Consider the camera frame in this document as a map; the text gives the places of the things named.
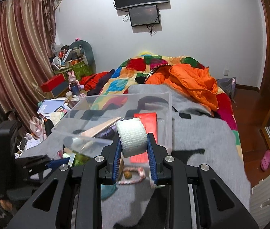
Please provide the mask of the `colourful patchwork quilt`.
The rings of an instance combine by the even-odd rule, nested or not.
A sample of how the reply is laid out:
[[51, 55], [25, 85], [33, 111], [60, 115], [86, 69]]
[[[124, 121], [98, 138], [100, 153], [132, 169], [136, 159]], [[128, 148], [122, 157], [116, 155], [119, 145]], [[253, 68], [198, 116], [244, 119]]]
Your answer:
[[[101, 90], [98, 91], [98, 98], [93, 103], [93, 109], [106, 109], [110, 104], [115, 103], [114, 96], [122, 95], [128, 93], [128, 88], [131, 85], [136, 84], [145, 84], [147, 77], [149, 77], [155, 69], [163, 65], [176, 65], [176, 64], [190, 64], [192, 67], [203, 69], [204, 67], [201, 63], [196, 61], [194, 58], [188, 56], [180, 56], [180, 57], [167, 57], [161, 55], [141, 55], [136, 56], [134, 58], [130, 58], [127, 61], [123, 62], [115, 72], [110, 74], [109, 77], [103, 76], [99, 79], [98, 84], [101, 85]], [[237, 129], [236, 120], [234, 117], [232, 102], [229, 96], [224, 92], [224, 89], [218, 85], [218, 93], [216, 95], [218, 101], [218, 109], [217, 111], [209, 112], [203, 105], [194, 101], [192, 98], [187, 98], [181, 93], [177, 92], [181, 95], [183, 100], [193, 101], [200, 106], [202, 106], [207, 114], [211, 117], [219, 117], [224, 120], [227, 125], [230, 127], [232, 132], [235, 135], [236, 139], [236, 149], [238, 155], [241, 157], [242, 147], [239, 140], [239, 134]]]

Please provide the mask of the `red foil pouch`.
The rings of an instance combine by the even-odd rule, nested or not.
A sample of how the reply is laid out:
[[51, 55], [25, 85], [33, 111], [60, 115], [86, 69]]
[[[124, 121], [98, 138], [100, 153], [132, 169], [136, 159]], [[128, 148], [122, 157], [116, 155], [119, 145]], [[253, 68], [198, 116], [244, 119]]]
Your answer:
[[[155, 141], [157, 142], [157, 113], [135, 113], [134, 117], [139, 118], [143, 123], [147, 134], [152, 133]], [[140, 155], [135, 155], [130, 158], [131, 163], [135, 164], [146, 164], [149, 162], [147, 152]]]

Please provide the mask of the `teal tape roll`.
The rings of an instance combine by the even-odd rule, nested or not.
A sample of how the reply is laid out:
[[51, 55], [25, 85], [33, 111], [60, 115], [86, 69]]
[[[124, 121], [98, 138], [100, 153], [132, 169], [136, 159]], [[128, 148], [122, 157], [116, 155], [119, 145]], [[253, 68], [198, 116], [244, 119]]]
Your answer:
[[112, 196], [117, 190], [117, 185], [101, 185], [101, 200], [104, 201]]

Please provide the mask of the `beige tube red cap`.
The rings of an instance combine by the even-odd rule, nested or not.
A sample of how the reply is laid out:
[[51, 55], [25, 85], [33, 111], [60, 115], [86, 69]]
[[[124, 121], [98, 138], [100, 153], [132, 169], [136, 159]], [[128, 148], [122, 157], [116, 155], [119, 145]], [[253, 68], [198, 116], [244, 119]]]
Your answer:
[[67, 147], [65, 147], [63, 149], [63, 152], [66, 153], [66, 154], [69, 154], [69, 155], [71, 155], [73, 153], [73, 151], [71, 149], [67, 148]]

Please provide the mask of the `purple spray bottle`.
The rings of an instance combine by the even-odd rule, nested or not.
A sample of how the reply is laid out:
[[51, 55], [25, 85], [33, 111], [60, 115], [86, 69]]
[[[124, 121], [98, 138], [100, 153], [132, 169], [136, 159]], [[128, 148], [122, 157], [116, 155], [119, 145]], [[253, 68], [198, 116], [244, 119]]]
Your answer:
[[95, 135], [99, 139], [113, 139], [116, 134], [116, 125], [105, 128], [100, 133]]

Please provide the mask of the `grey neck pillow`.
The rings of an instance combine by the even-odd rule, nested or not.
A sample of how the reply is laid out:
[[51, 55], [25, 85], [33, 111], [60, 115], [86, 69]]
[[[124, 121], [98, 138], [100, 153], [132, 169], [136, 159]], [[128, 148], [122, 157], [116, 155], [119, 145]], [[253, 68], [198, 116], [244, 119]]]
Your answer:
[[69, 48], [76, 52], [80, 58], [85, 56], [89, 66], [92, 66], [95, 63], [93, 49], [87, 41], [75, 41]]

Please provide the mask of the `blue staples box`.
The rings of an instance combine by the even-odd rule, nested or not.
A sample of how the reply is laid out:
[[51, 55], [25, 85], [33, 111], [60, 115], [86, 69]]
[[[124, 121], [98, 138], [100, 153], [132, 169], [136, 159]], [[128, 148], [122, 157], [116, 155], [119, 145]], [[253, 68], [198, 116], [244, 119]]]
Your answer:
[[68, 165], [69, 165], [70, 167], [73, 166], [73, 163], [74, 163], [74, 161], [75, 161], [75, 157], [76, 157], [76, 154], [75, 154], [74, 152], [70, 154], [70, 158], [69, 158], [69, 161], [68, 161]]

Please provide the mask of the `dark green labelled bottle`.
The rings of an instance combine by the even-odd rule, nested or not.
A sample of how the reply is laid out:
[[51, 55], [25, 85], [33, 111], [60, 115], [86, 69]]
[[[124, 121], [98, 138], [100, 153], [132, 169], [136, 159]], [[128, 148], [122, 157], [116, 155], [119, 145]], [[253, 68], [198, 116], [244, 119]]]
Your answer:
[[73, 166], [85, 165], [91, 158], [82, 154], [76, 153]]

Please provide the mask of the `orange down jacket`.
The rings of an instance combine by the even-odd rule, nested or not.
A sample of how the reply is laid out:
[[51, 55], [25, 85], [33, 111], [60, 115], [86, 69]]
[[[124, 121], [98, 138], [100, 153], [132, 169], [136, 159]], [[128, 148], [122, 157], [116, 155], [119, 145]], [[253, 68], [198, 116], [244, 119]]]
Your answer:
[[199, 69], [190, 64], [163, 65], [147, 77], [145, 84], [166, 85], [200, 103], [209, 112], [218, 109], [218, 85], [208, 68]]

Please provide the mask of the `white bandage roll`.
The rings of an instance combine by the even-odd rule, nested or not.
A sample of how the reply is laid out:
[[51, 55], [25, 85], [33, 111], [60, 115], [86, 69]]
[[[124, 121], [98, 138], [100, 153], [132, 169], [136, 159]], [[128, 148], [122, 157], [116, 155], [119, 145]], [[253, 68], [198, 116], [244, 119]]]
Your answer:
[[121, 120], [116, 129], [125, 158], [143, 154], [147, 150], [147, 133], [139, 118]]

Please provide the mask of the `beige cosmetic tube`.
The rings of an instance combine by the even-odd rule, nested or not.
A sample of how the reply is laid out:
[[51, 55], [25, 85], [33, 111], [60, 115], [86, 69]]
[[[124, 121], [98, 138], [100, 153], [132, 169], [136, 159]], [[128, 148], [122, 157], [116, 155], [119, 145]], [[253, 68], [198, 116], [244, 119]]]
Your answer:
[[110, 127], [112, 125], [116, 125], [117, 122], [123, 120], [122, 117], [116, 117], [116, 118], [112, 118], [109, 119], [106, 122], [103, 122], [97, 126], [94, 126], [84, 132], [80, 133], [80, 137], [75, 137], [72, 139], [72, 143], [71, 143], [71, 147], [72, 148], [79, 148], [79, 152], [91, 147], [94, 142], [93, 140], [87, 140], [84, 138], [95, 138], [95, 135], [100, 133], [102, 130], [104, 130], [107, 127]]

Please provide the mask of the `red box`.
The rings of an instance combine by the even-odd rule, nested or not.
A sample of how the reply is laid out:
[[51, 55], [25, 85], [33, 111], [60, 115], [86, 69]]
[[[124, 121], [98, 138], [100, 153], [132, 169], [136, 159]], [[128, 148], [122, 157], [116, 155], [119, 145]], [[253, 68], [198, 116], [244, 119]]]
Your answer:
[[65, 76], [61, 73], [61, 74], [55, 75], [54, 77], [52, 77], [51, 79], [43, 83], [40, 87], [41, 87], [41, 90], [44, 93], [46, 93], [46, 92], [52, 91], [54, 88], [59, 86], [64, 81], [65, 81]]

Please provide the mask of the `pink bunny toy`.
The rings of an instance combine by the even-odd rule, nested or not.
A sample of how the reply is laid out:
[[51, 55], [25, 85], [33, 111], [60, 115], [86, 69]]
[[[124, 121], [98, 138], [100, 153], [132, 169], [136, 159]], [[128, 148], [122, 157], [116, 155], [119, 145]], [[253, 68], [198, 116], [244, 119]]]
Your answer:
[[71, 90], [71, 92], [76, 95], [79, 96], [80, 95], [80, 83], [76, 78], [75, 72], [69, 71], [68, 72], [68, 81], [69, 81], [69, 89]]

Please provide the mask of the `striped pink gold curtain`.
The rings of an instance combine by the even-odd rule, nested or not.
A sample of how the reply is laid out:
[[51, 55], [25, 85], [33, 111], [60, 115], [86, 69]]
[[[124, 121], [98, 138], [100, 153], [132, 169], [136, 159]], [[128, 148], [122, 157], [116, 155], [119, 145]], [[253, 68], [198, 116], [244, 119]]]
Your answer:
[[45, 96], [41, 85], [53, 77], [54, 0], [0, 2], [0, 105], [15, 109], [24, 127]]

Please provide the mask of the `pink croc shoe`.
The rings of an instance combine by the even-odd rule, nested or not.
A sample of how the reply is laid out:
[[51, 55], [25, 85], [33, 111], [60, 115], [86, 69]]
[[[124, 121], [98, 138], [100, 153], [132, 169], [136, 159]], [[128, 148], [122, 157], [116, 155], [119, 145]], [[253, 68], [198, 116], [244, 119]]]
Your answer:
[[270, 165], [270, 151], [267, 150], [263, 156], [263, 158], [261, 159], [260, 162], [260, 167], [262, 169], [262, 171], [267, 171], [268, 167]]

